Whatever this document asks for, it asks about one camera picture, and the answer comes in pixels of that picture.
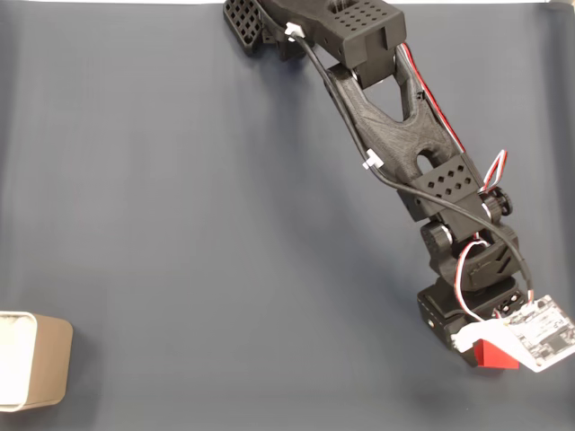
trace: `white circuit board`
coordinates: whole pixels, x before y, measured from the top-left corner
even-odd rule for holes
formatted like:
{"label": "white circuit board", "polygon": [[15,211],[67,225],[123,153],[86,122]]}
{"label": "white circuit board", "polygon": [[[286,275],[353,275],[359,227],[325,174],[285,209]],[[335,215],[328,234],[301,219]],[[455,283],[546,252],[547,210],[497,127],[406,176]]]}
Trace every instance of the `white circuit board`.
{"label": "white circuit board", "polygon": [[575,353],[575,325],[550,296],[514,312],[505,324],[538,366]]}

